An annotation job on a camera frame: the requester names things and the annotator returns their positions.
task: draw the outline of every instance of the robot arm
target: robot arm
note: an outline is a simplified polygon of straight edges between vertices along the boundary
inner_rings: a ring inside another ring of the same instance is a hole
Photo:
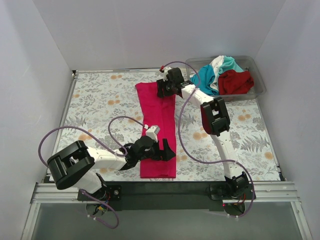
[[[162,139],[163,150],[160,150],[157,137],[159,131],[160,128],[153,125],[147,129],[146,135],[134,143],[125,144],[126,156],[123,156],[125,151],[122,148],[116,149],[116,154],[113,154],[107,150],[87,147],[81,140],[75,141],[47,161],[57,189],[76,187],[100,199],[100,195],[105,194],[107,186],[103,178],[91,170],[128,170],[135,167],[139,161],[149,158],[155,161],[169,161],[176,154],[170,149],[165,138]]]
[[[179,68],[161,69],[163,79],[157,80],[158,97],[177,94],[188,99],[196,86],[185,81]],[[196,89],[189,102],[201,110],[202,126],[213,139],[221,160],[237,160],[230,136],[230,118],[225,101],[221,97],[212,97]],[[249,185],[248,177],[243,169],[233,162],[223,162],[224,176],[233,193]]]

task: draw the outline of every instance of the metal frame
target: metal frame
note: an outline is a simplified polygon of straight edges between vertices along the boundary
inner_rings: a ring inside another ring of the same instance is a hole
[[[257,181],[254,182],[255,202],[299,202],[300,198],[291,181]],[[70,187],[58,190],[54,183],[40,183],[35,186],[32,203],[69,204],[82,203],[77,201],[78,189]],[[234,200],[223,200],[232,203]]]
[[[77,82],[77,77],[79,73],[112,73],[112,72],[140,72],[140,71],[154,71],[155,68],[141,68],[141,69],[115,69],[115,70],[101,70],[101,71],[73,71],[73,81],[70,85],[69,93],[65,102],[65,107],[63,110],[62,118],[60,121],[60,126],[63,126],[67,112],[69,109],[69,104],[74,92],[75,84]],[[262,116],[259,102],[257,102],[258,109]],[[54,144],[53,153],[57,151],[58,143],[61,137],[62,131],[59,130],[57,138]],[[271,143],[270,135],[266,130],[268,140]],[[271,145],[271,150],[274,154],[274,160],[276,165],[279,167],[275,151]],[[290,202],[292,205],[292,210],[294,212],[299,230],[301,232],[302,239],[311,240],[312,236],[305,219],[303,209],[301,206],[300,198],[298,192],[295,188],[295,184],[290,181],[258,181],[254,182],[256,200],[255,202]],[[22,240],[29,240],[33,235],[34,228],[36,226],[36,221],[38,213],[40,210],[41,204],[82,204],[82,201],[77,201],[78,189],[75,187],[70,187],[66,190],[58,190],[54,183],[39,183],[35,186],[33,192],[31,206],[29,214],[26,220],[25,228],[22,233]],[[230,203],[232,200],[224,200],[224,203]]]
[[[32,238],[40,210],[40,205],[40,203],[31,204],[29,214],[22,232],[21,240],[30,240]]]
[[[302,210],[301,202],[291,202],[293,213],[298,224],[301,236],[303,240],[312,239],[311,232],[309,230],[304,211]]]

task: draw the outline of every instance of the floral tablecloth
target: floral tablecloth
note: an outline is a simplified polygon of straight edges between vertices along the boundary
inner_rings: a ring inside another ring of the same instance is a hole
[[[161,78],[158,71],[125,71],[80,73],[74,87],[64,125],[84,128],[112,149],[119,148],[108,134],[109,121],[120,115],[143,121],[135,84],[154,82]],[[177,97],[175,120],[184,99]],[[267,137],[265,125],[256,100],[227,102],[231,119],[232,144],[240,163],[250,172],[254,181],[279,181],[279,173]],[[202,161],[220,159],[210,136],[202,128],[200,109],[187,104],[181,121],[182,138],[188,151]],[[133,143],[141,136],[141,126],[128,119],[113,122],[112,132],[122,143]],[[117,171],[100,169],[106,181],[224,181],[222,164],[201,164],[191,160],[177,139],[177,171],[175,179],[141,179],[140,163],[132,169]],[[74,129],[64,129],[58,150],[76,140],[94,148],[101,148],[91,137]]]

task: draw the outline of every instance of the glass panel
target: glass panel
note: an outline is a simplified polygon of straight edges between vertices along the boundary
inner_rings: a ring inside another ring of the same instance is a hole
[[[117,229],[87,218],[85,207],[83,203],[42,203],[32,239],[302,239],[290,202],[256,202],[240,219],[208,214],[207,210],[125,210],[118,212]],[[115,223],[112,212],[102,219]]]

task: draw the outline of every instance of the pink cloth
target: pink cloth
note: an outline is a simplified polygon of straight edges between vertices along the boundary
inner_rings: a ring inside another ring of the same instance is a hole
[[[158,97],[156,82],[138,83],[135,87],[143,113],[143,124],[147,124],[149,127],[152,125],[158,125],[160,127],[160,131],[157,134],[157,137],[160,149],[164,149],[162,139],[167,139],[171,150],[176,153],[176,96],[172,95],[164,98]],[[142,135],[146,135],[145,129],[142,130]],[[141,161],[140,177],[142,179],[175,178],[176,169],[176,157],[169,161],[145,159]]]

